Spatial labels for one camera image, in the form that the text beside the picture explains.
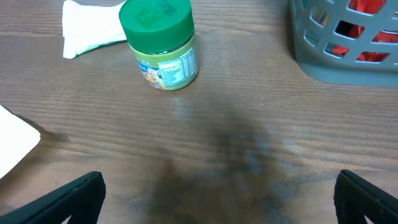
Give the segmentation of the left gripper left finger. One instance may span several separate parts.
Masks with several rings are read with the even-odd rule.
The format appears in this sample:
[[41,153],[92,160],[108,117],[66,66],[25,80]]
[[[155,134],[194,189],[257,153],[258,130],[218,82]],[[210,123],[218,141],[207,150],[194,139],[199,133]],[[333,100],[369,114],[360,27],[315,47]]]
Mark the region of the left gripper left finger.
[[106,196],[102,173],[89,172],[1,216],[1,224],[96,223]]

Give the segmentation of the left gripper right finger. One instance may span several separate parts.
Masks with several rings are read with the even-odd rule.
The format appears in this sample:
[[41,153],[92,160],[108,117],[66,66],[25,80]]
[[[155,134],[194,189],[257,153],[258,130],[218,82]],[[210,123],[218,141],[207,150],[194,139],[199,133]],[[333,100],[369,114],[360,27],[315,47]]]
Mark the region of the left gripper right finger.
[[333,200],[338,224],[397,224],[397,199],[350,170],[338,174]]

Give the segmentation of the small white-teal pouch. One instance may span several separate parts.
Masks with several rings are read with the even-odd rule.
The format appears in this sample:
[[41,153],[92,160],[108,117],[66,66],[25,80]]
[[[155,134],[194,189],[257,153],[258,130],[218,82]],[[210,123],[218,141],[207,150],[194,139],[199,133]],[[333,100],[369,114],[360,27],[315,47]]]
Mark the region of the small white-teal pouch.
[[123,4],[86,6],[72,0],[63,2],[63,58],[73,59],[103,45],[125,41],[119,21]]

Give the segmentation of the orange pasta package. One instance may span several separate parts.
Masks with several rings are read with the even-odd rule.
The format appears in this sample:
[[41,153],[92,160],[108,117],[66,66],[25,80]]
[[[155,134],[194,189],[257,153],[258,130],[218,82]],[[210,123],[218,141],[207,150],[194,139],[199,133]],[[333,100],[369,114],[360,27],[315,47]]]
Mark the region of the orange pasta package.
[[[386,0],[351,0],[348,7],[355,11],[375,14],[385,3]],[[338,27],[336,28],[336,32],[338,34],[354,39],[359,37],[363,31],[363,26],[350,24],[345,21],[340,21]],[[373,38],[373,42],[397,43],[397,30],[382,30]],[[332,47],[327,47],[326,51],[337,57],[343,57],[348,52],[348,48],[340,45],[334,45]],[[389,53],[362,52],[358,56],[357,60],[381,62],[388,55]]]

